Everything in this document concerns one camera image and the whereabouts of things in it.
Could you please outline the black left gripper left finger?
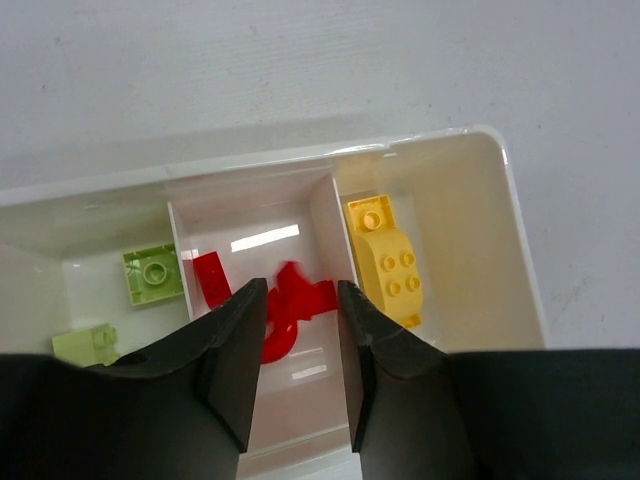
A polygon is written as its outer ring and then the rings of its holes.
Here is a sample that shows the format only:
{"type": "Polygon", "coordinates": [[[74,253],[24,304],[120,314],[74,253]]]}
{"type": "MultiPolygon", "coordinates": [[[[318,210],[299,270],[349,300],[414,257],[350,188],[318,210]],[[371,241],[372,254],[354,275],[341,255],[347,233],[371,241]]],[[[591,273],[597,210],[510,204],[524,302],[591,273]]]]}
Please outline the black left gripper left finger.
{"type": "Polygon", "coordinates": [[[109,366],[1,358],[5,479],[232,479],[248,448],[267,283],[109,366]]]}

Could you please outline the long yellow lego brick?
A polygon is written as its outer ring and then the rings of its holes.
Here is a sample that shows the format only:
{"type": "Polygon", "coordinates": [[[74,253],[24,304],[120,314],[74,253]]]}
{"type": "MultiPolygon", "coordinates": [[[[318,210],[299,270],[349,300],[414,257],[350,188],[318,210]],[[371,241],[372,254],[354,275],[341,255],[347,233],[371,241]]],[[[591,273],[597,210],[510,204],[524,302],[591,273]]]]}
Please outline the long yellow lego brick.
{"type": "Polygon", "coordinates": [[[358,267],[358,238],[367,233],[401,229],[396,225],[391,200],[387,195],[348,202],[344,206],[344,215],[358,271],[359,285],[363,291],[358,267]]]}

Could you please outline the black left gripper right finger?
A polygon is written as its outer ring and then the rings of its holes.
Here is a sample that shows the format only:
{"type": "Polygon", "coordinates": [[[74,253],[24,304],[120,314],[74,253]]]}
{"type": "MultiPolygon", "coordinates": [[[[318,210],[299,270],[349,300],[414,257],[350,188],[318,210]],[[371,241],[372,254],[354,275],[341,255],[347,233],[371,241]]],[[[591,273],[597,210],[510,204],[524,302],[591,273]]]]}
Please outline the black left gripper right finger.
{"type": "Polygon", "coordinates": [[[366,479],[635,479],[635,349],[446,353],[350,281],[343,318],[352,450],[366,479]]]}

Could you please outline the small green lego brick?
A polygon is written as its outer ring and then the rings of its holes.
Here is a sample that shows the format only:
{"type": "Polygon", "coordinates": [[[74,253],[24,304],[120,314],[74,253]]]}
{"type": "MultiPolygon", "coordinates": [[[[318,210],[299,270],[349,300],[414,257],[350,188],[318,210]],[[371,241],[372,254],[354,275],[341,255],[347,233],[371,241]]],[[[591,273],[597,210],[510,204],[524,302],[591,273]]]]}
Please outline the small green lego brick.
{"type": "Polygon", "coordinates": [[[109,324],[75,330],[52,338],[54,356],[79,367],[111,365],[120,355],[116,350],[117,330],[109,324]]]}

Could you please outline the round yellow lego brick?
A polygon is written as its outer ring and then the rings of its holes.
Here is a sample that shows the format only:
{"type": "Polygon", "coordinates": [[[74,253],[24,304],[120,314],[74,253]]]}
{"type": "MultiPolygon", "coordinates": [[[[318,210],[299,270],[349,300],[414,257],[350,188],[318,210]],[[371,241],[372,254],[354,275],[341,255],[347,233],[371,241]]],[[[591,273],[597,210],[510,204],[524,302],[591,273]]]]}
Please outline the round yellow lego brick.
{"type": "Polygon", "coordinates": [[[393,229],[358,238],[361,286],[374,306],[406,329],[422,323],[422,281],[408,236],[393,229]]]}

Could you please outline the red lego wing piece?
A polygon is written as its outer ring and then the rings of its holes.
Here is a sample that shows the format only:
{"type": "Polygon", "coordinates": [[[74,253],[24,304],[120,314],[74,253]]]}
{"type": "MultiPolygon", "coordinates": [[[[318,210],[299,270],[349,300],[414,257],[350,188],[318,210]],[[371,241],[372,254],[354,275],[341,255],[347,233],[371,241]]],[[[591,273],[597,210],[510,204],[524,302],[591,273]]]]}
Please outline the red lego wing piece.
{"type": "Polygon", "coordinates": [[[193,261],[193,266],[204,300],[210,309],[217,308],[232,296],[227,276],[216,251],[198,256],[193,261]]]}

